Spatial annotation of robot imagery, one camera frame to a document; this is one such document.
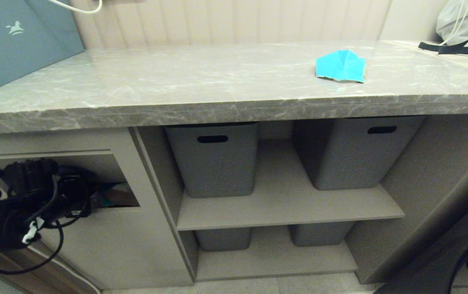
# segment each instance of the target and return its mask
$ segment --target marble countertop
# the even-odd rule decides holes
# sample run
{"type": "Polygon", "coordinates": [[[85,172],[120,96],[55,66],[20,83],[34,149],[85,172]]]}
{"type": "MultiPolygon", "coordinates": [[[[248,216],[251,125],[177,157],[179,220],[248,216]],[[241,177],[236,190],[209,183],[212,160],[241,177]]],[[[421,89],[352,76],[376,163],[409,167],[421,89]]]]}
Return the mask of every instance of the marble countertop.
{"type": "Polygon", "coordinates": [[[422,114],[468,114],[468,68],[376,41],[90,50],[0,87],[0,134],[422,114]],[[363,84],[315,78],[341,49],[363,84]]]}

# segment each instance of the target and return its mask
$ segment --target white cable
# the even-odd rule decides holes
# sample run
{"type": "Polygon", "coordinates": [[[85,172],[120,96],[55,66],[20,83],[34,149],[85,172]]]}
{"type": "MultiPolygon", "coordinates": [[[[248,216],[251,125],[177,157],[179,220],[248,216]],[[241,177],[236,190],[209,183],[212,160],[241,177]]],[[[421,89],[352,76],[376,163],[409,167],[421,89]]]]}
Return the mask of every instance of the white cable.
{"type": "Polygon", "coordinates": [[[462,17],[462,19],[461,19],[461,22],[459,23],[459,26],[457,27],[457,30],[456,30],[455,32],[452,32],[452,33],[450,34],[450,36],[448,36],[448,38],[447,38],[445,41],[443,41],[443,44],[445,44],[445,43],[447,43],[448,41],[450,41],[450,40],[457,34],[457,32],[459,32],[459,30],[460,30],[460,28],[461,28],[461,26],[462,26],[462,23],[464,22],[464,18],[466,17],[467,13],[468,13],[468,6],[466,7],[466,11],[464,11],[464,15],[463,15],[463,17],[462,17]]]}
{"type": "Polygon", "coordinates": [[[83,14],[98,13],[102,9],[102,4],[103,4],[103,0],[100,0],[100,2],[98,3],[98,8],[96,8],[95,10],[93,10],[93,11],[83,11],[81,9],[77,9],[77,8],[69,6],[69,5],[65,4],[65,3],[59,2],[58,0],[48,0],[48,1],[53,2],[54,4],[62,6],[64,8],[66,8],[66,9],[71,10],[71,11],[79,12],[79,13],[83,13],[83,14]]]}
{"type": "MultiPolygon", "coordinates": [[[[454,24],[454,28],[452,28],[450,34],[452,34],[452,33],[456,30],[457,24],[459,23],[459,18],[461,17],[462,7],[463,7],[465,1],[466,1],[466,0],[463,0],[463,1],[461,2],[461,7],[459,8],[459,12],[457,13],[456,23],[454,24]]],[[[443,41],[441,44],[439,44],[439,46],[442,46],[442,45],[444,45],[445,43],[446,43],[446,41],[443,41]]]]}
{"type": "MultiPolygon", "coordinates": [[[[40,250],[34,248],[33,246],[28,246],[27,248],[29,248],[32,252],[34,252],[34,253],[40,255],[41,257],[49,258],[49,256],[47,256],[45,253],[43,253],[43,252],[41,252],[40,250]]],[[[68,271],[71,275],[77,277],[77,278],[80,279],[81,281],[85,282],[87,285],[91,286],[91,287],[96,291],[96,293],[102,294],[102,292],[100,291],[100,289],[98,289],[98,287],[94,286],[94,284],[91,283],[91,281],[89,281],[88,279],[85,279],[85,278],[82,277],[81,275],[77,274],[74,270],[71,270],[66,264],[57,261],[56,258],[53,259],[52,262],[54,262],[55,264],[61,266],[61,267],[64,268],[66,271],[68,271]]]]}

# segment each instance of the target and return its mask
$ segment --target washing machine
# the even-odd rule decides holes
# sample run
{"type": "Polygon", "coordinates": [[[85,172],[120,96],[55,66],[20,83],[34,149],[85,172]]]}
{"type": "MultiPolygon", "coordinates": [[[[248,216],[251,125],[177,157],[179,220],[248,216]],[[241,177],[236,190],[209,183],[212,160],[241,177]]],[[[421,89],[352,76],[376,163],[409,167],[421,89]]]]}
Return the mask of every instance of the washing machine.
{"type": "Polygon", "coordinates": [[[374,294],[468,294],[468,213],[374,294]]]}

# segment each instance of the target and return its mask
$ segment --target black device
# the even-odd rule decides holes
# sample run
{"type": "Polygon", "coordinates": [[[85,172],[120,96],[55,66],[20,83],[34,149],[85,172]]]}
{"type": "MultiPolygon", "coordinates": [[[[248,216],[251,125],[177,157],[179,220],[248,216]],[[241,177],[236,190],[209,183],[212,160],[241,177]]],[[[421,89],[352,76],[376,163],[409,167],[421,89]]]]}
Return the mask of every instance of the black device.
{"type": "Polygon", "coordinates": [[[27,270],[2,274],[22,274],[35,270],[55,257],[62,247],[62,227],[89,216],[94,173],[71,166],[59,166],[49,158],[8,165],[2,178],[8,184],[7,198],[0,191],[0,252],[23,249],[41,238],[40,229],[58,229],[60,244],[42,264],[27,270]],[[59,219],[73,217],[60,224],[59,219]]]}

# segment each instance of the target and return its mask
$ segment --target gray cabinet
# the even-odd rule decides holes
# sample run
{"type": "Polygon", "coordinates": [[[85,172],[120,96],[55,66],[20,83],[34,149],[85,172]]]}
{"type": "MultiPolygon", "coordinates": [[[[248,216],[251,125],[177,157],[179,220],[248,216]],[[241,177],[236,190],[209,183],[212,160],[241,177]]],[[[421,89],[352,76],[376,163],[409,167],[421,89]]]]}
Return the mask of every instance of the gray cabinet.
{"type": "MultiPolygon", "coordinates": [[[[0,168],[48,157],[126,181],[140,207],[101,208],[65,229],[60,256],[103,289],[191,285],[180,246],[128,129],[0,135],[0,168]]],[[[56,231],[40,231],[50,248],[56,231]]]]}

